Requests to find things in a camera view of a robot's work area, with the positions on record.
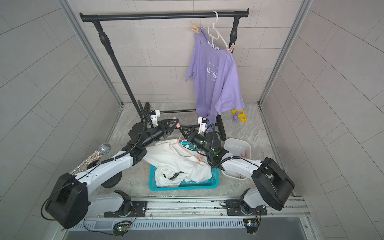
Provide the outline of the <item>white plastic clothespin tray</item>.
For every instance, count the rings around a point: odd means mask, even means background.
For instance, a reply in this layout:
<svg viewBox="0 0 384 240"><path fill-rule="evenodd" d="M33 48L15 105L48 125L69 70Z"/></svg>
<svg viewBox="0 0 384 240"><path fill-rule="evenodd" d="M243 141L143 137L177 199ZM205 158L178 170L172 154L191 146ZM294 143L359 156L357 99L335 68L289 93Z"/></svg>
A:
<svg viewBox="0 0 384 240"><path fill-rule="evenodd" d="M252 155L252 148L249 143L242 140L234 139L234 138L225 140L224 149L234 154L235 156L241 156L247 159L249 159ZM231 172L228 170L225 170L225 171L221 170L221 172L225 177L229 179L240 180L240 181L245 181L247 179L247 177L241 174Z"/></svg>

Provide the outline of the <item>black metal clothes rack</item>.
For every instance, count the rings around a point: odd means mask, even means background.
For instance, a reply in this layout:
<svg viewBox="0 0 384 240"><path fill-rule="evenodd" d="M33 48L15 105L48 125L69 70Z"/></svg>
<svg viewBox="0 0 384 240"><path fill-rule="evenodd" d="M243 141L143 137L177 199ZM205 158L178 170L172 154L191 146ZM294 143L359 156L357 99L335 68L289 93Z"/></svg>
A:
<svg viewBox="0 0 384 240"><path fill-rule="evenodd" d="M115 52L111 45L111 41L105 33L101 22L102 21L135 21L135 20L166 20L166 19L204 19L204 18L233 18L233 27L230 34L230 44L233 45L238 37L238 26L241 18L247 18L250 10L232 11L232 12L200 12L200 13L154 13L154 14L124 14L124 15L84 15L79 13L81 20L84 23L92 23L98 34L102 45L107 51L112 63L117 70L120 79L128 92L128 95L133 102L137 112L139 106L136 98L127 82L127 79L122 71L122 68L116 58Z"/></svg>

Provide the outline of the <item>teal plastic laundry basket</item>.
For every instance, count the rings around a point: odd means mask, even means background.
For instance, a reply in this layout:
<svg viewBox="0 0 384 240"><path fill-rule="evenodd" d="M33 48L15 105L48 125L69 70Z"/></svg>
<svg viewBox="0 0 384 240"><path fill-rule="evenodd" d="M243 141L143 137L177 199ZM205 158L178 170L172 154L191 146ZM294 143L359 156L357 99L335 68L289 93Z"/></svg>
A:
<svg viewBox="0 0 384 240"><path fill-rule="evenodd" d="M211 168L211 169L212 169L212 178L202 183L197 184L195 182L189 182L189 183L182 182L179 187L159 188L156 185L155 176L154 176L156 168L151 165L150 176L149 176L149 188L153 192L214 189L219 185L219 170L215 168Z"/></svg>

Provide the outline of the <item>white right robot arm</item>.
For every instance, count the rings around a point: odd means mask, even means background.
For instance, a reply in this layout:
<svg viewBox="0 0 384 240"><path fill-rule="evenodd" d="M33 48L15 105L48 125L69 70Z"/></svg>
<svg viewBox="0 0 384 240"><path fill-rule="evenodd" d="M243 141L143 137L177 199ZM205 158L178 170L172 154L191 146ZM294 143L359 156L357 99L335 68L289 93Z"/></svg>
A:
<svg viewBox="0 0 384 240"><path fill-rule="evenodd" d="M211 168L240 174L253 180L256 187L247 189L239 199L239 208L250 215L259 206L270 206L280 211L295 188L294 182L271 158L263 161L236 156L221 146L215 132L201 135L195 128L179 127L183 137L203 151Z"/></svg>

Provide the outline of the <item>white plastic hanger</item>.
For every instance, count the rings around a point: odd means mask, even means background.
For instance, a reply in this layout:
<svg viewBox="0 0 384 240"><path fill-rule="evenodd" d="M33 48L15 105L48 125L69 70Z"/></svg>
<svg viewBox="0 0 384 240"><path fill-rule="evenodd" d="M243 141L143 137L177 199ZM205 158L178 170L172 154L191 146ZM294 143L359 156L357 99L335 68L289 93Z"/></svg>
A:
<svg viewBox="0 0 384 240"><path fill-rule="evenodd" d="M186 140L180 140L179 144L189 151L200 152L200 149Z"/></svg>
<svg viewBox="0 0 384 240"><path fill-rule="evenodd" d="M224 43L224 45L225 45L225 49L229 53L230 52L230 48L229 48L226 40L221 35L219 30L215 27L215 24L218 22L218 19L219 19L219 14L218 14L217 11L214 11L214 13L216 15L216 20L213 22L212 26L203 27L203 28L201 28L201 30L204 29L204 31L207 32L208 36L211 38L210 46L213 49L220 50L220 48L217 45L215 45L215 40L221 40Z"/></svg>

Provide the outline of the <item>white garment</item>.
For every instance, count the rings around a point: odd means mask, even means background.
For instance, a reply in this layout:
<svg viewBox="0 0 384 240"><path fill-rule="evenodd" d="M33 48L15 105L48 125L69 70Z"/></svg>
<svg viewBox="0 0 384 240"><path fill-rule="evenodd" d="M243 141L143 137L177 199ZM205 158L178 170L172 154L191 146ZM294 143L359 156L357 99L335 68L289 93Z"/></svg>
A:
<svg viewBox="0 0 384 240"><path fill-rule="evenodd" d="M147 148L144 161L156 168L154 176L159 188L179 187L182 182L197 184L212 178L212 169L205 157L198 164L199 153L176 145L178 139L160 141Z"/></svg>

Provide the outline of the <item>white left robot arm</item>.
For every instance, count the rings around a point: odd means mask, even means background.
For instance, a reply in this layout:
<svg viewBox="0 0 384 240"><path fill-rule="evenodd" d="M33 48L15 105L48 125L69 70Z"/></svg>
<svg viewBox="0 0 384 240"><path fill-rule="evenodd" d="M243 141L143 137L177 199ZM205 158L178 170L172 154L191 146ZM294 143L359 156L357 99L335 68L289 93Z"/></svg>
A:
<svg viewBox="0 0 384 240"><path fill-rule="evenodd" d="M65 229L70 229L89 216L111 214L126 217L133 213L131 197L123 191L92 196L99 186L113 187L122 178L122 171L136 165L147 153L147 146L167 138L178 127L179 119L158 122L147 128L147 121L133 125L131 140L115 156L78 173L60 176L51 195L43 205L44 211Z"/></svg>

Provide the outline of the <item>purple t-shirt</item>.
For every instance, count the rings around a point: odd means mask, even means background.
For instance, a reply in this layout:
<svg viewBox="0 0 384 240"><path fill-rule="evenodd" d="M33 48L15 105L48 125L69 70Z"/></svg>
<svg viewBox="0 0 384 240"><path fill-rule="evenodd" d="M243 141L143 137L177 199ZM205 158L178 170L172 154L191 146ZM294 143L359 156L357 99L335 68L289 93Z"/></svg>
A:
<svg viewBox="0 0 384 240"><path fill-rule="evenodd" d="M195 34L195 47L186 81L189 79L194 83L196 110L210 123L214 124L217 115L226 111L244 109L233 54L212 45L212 38L204 29Z"/></svg>

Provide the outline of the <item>right circuit board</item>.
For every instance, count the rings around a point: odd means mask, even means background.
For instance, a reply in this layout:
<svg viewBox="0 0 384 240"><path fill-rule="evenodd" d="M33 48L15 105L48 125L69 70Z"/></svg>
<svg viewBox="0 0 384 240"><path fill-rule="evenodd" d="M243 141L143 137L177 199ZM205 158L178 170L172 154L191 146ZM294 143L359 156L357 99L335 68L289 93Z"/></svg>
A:
<svg viewBox="0 0 384 240"><path fill-rule="evenodd" d="M258 218L243 219L244 226L248 234L255 234L260 227L260 220Z"/></svg>

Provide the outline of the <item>pink wire hanger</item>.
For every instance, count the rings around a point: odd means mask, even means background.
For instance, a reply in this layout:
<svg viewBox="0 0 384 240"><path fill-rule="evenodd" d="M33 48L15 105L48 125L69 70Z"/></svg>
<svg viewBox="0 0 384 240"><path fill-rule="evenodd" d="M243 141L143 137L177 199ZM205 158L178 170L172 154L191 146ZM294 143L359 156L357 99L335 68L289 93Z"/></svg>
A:
<svg viewBox="0 0 384 240"><path fill-rule="evenodd" d="M189 155L192 155L192 154L190 154L190 151L198 152L198 150L195 146L193 146L191 143L189 143L186 140L181 140L181 137L182 137L182 135L180 135L180 137L178 138L176 145L179 145L182 148L184 148Z"/></svg>

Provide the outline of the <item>silver microphone head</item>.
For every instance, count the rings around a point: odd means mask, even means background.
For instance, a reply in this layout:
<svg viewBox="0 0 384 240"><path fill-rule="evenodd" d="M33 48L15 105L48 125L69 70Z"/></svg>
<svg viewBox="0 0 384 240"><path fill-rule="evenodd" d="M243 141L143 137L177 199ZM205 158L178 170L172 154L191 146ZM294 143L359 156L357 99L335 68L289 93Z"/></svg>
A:
<svg viewBox="0 0 384 240"><path fill-rule="evenodd" d="M101 154L102 156L108 154L111 151L112 147L108 143L103 143L99 146L98 148L98 153Z"/></svg>

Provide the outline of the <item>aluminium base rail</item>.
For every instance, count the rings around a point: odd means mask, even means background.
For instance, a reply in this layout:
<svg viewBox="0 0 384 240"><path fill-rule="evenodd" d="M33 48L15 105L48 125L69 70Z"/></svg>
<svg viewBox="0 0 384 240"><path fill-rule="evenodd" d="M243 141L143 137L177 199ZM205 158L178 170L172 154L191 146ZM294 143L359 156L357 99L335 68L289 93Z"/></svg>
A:
<svg viewBox="0 0 384 240"><path fill-rule="evenodd" d="M302 197L290 197L281 211L268 206L258 207L245 215L237 200L231 198L138 198L134 200L132 217L105 217L102 214L87 217L71 228L72 231L112 233L116 223L131 221L133 230L191 230L191 229L246 229L243 219L266 220L297 218L308 226L310 211Z"/></svg>

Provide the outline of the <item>yellow plastic triangle toy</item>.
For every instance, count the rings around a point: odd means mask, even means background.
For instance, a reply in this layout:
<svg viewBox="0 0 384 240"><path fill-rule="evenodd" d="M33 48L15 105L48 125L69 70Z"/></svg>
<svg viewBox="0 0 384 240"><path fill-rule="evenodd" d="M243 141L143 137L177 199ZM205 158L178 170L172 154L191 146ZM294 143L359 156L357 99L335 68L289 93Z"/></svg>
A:
<svg viewBox="0 0 384 240"><path fill-rule="evenodd" d="M241 111L232 110L231 113L234 116L238 116L239 117L239 122L245 123L247 121L247 117L246 117L246 114L245 114L244 110L241 110Z"/></svg>

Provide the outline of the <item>circuit board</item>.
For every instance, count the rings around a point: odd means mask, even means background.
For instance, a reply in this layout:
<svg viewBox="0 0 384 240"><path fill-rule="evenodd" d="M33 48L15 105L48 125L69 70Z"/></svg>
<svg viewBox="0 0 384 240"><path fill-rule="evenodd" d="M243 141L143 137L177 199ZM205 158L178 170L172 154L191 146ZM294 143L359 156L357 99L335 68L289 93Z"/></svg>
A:
<svg viewBox="0 0 384 240"><path fill-rule="evenodd" d="M129 231L131 223L131 221L116 223L113 227L113 234L115 237L123 237Z"/></svg>
<svg viewBox="0 0 384 240"><path fill-rule="evenodd" d="M258 218L243 219L244 226L248 234L255 234L260 227L260 220Z"/></svg>

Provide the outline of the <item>beige clothespin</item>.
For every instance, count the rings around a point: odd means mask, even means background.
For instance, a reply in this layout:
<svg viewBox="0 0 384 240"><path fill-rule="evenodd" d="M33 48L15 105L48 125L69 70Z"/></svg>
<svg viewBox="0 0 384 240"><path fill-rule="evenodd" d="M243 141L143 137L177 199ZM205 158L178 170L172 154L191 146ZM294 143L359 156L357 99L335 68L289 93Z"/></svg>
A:
<svg viewBox="0 0 384 240"><path fill-rule="evenodd" d="M190 21L190 24L193 27L191 30L196 34L200 34L199 28L192 21Z"/></svg>

